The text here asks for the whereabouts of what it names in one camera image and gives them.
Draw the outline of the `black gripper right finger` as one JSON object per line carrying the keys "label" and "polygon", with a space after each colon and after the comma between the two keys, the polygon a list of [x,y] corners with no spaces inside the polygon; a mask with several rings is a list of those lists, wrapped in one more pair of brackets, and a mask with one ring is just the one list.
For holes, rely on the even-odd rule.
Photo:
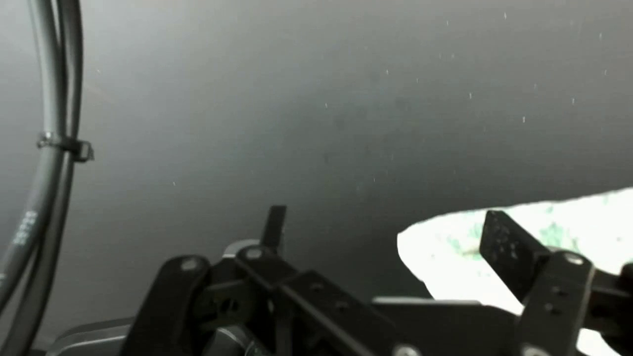
{"label": "black gripper right finger", "polygon": [[581,252],[549,248],[498,209],[484,213],[478,252],[522,304],[512,356],[585,356],[583,328],[633,356],[630,264],[607,272]]}

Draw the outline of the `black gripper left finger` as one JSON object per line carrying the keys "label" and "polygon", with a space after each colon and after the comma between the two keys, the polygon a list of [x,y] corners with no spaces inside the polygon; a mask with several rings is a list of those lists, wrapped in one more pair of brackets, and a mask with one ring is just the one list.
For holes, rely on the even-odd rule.
{"label": "black gripper left finger", "polygon": [[280,256],[286,209],[268,209],[263,235],[211,262],[166,260],[120,356],[393,356],[401,333],[375,308]]}

